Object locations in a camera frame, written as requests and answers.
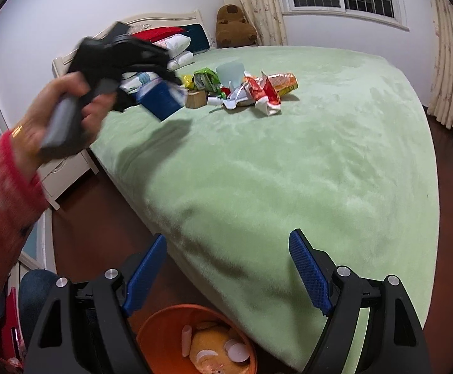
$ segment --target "wooden floor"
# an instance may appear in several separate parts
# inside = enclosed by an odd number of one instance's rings
[[[453,132],[429,117],[437,157],[440,229],[438,259],[425,335],[435,374],[453,368]],[[53,239],[58,273],[74,282],[89,280],[146,249],[152,236],[110,180],[100,173],[83,177],[60,198],[53,213]],[[210,302],[168,257],[144,308],[131,319],[137,331],[153,312],[179,303]],[[260,374],[292,372],[258,348]]]

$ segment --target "small cardboard box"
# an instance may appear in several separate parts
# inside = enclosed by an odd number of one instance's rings
[[[207,105],[207,94],[205,91],[189,91],[186,96],[185,107],[200,108]]]

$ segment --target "headboard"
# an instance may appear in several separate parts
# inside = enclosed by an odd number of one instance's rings
[[[182,25],[192,25],[200,24],[204,29],[204,32],[209,41],[209,46],[212,46],[212,39],[207,31],[207,28],[204,26],[202,17],[199,10],[185,14],[165,14],[165,13],[147,13],[147,14],[138,14],[133,15],[132,17],[125,18],[120,20],[128,25],[131,25],[130,33],[140,32],[145,29],[158,28],[158,27],[179,27]],[[112,28],[113,24],[107,29],[103,30],[95,36],[95,38],[102,38],[108,31]],[[67,56],[60,56],[53,59],[53,74],[55,77],[61,76],[67,72],[67,68],[72,62],[76,50],[69,53]]]

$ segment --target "blue denim leg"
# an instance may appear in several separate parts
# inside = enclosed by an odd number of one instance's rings
[[[31,270],[20,281],[18,313],[26,348],[34,332],[41,309],[59,276],[48,270]]]

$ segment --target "stuffed animal in bucket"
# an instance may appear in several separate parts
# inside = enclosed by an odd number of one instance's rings
[[[221,7],[216,21],[218,48],[238,48],[257,42],[256,29],[247,22],[240,7],[229,4]]]
[[[249,370],[249,352],[232,328],[216,322],[183,327],[183,357],[189,357],[201,374],[245,374]]]

